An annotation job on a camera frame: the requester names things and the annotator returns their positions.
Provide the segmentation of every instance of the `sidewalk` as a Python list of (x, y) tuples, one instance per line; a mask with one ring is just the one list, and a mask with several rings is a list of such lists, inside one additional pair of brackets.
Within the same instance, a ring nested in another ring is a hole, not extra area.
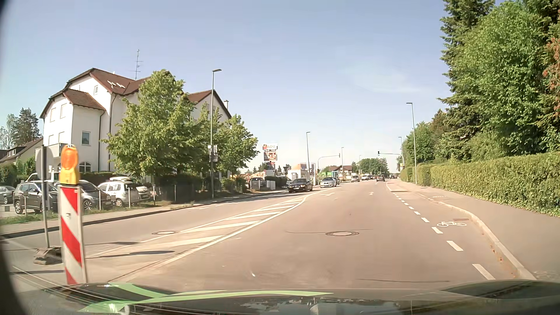
[(389, 186), (393, 186), (391, 190), (419, 193), (433, 202), (442, 202), (471, 212), (488, 226), (537, 280), (560, 281), (560, 217), (400, 180), (389, 183)]
[[(192, 205), (190, 203), (186, 203), (182, 205), (168, 205), (168, 206), (153, 207), (153, 208), (146, 208), (146, 209), (123, 210), (123, 211), (105, 212), (99, 214), (90, 214), (90, 215), (83, 216), (83, 224), (90, 225), (90, 224), (104, 223), (104, 222), (110, 222), (116, 220), (124, 220), (130, 217), (152, 215), (152, 214), (174, 211), (174, 210), (179, 210), (179, 209), (184, 209), (189, 207), (210, 205), (213, 203), (220, 203), (220, 202), (236, 201), (236, 200), (252, 198), (256, 196), (265, 196), (268, 194), (277, 194), (283, 192), (285, 192), (285, 190), (243, 193), (238, 196), (215, 198), (213, 200), (201, 200)], [(49, 231), (58, 230), (58, 219), (47, 220), (47, 226), (49, 228)], [(43, 221), (8, 224), (8, 225), (0, 226), (0, 235), (8, 238), (21, 237), (25, 235), (42, 233), (44, 231), (44, 228), (45, 228), (45, 224), (43, 223)]]

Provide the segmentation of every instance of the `lamp post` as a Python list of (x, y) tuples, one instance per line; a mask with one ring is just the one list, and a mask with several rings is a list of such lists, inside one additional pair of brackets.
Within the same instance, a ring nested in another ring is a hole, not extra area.
[(210, 189), (212, 190), (212, 199), (214, 199), (214, 146), (212, 143), (212, 124), (214, 122), (214, 73), (220, 71), (222, 70), (212, 70), (212, 98), (210, 100)]
[(414, 105), (412, 105), (412, 103), (407, 104), (410, 104), (410, 109), (412, 110), (412, 141), (414, 142), (414, 183), (418, 184), (418, 174), (416, 172), (416, 125), (414, 124)]
[(307, 134), (309, 134), (311, 131), (307, 131), (305, 133), (305, 143), (307, 144), (307, 171), (309, 172), (309, 176), (311, 176), (311, 164), (309, 163), (309, 139), (307, 137)]

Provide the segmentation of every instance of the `manhole cover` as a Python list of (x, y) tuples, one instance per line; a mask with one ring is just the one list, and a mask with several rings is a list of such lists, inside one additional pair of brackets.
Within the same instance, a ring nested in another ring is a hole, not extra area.
[(353, 235), (358, 235), (359, 233), (354, 231), (334, 231), (325, 234), (328, 236), (353, 236)]
[(159, 232), (153, 232), (153, 235), (167, 235), (167, 234), (174, 234), (177, 233), (177, 231), (159, 231)]

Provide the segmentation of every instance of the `car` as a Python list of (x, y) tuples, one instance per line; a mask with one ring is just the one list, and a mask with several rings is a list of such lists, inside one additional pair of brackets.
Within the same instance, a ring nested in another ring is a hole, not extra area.
[(0, 203), (7, 205), (13, 203), (13, 191), (15, 188), (12, 186), (0, 186)]
[[(58, 188), (60, 182), (54, 183), (55, 187)], [(113, 208), (113, 200), (111, 195), (100, 190), (94, 184), (88, 182), (87, 180), (81, 179), (78, 182), (78, 186), (82, 188), (82, 209), (84, 211), (90, 211), (92, 208), (100, 208), (100, 197), (101, 197), (101, 209), (109, 210)]]
[(101, 191), (111, 195), (115, 200), (115, 206), (122, 207), (129, 203), (140, 201), (140, 194), (136, 190), (133, 182), (123, 182), (112, 180), (110, 182), (101, 183), (97, 186)]
[(288, 192), (296, 191), (312, 191), (313, 184), (307, 178), (296, 178), (292, 180), (292, 183), (288, 186)]
[[(17, 214), (24, 211), (33, 210), (39, 214), (43, 210), (43, 193), (41, 191), (40, 180), (32, 182), (21, 182), (13, 191), (13, 206)], [(49, 191), (49, 208), (53, 212), (58, 212), (58, 191), (52, 183), (47, 183)]]
[(147, 200), (150, 199), (150, 190), (148, 189), (148, 187), (144, 186), (142, 183), (140, 183), (139, 181), (137, 181), (136, 179), (132, 178), (132, 177), (128, 177), (128, 176), (116, 176), (116, 177), (111, 177), (109, 178), (110, 181), (120, 181), (120, 182), (132, 182), (134, 183), (133, 186), (136, 187), (136, 190), (138, 190), (138, 194), (140, 195), (140, 199), (141, 200)]
[(332, 178), (332, 177), (325, 177), (323, 178), (323, 180), (321, 180), (321, 188), (323, 187), (336, 187), (337, 186), (337, 180)]

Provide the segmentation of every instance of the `building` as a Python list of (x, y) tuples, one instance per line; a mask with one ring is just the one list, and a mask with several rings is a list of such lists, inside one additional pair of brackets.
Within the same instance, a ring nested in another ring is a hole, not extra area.
[(0, 165), (16, 163), (17, 159), (25, 162), (29, 158), (35, 157), (35, 149), (43, 145), (43, 138), (30, 141), (22, 146), (16, 146), (6, 150), (6, 155), (0, 159)]
[[(138, 104), (139, 87), (146, 79), (134, 80), (91, 68), (68, 80), (61, 91), (49, 98), (40, 116), (44, 121), (45, 146), (49, 146), (54, 157), (49, 164), (60, 167), (60, 150), (71, 143), (78, 149), (81, 172), (114, 171), (107, 144), (100, 139), (118, 131), (116, 124), (122, 122), (126, 111), (122, 98)], [(205, 102), (211, 103), (211, 93), (208, 90), (189, 94), (189, 100), (197, 103), (194, 118), (200, 116)], [(215, 91), (214, 107), (223, 121), (231, 118)]]

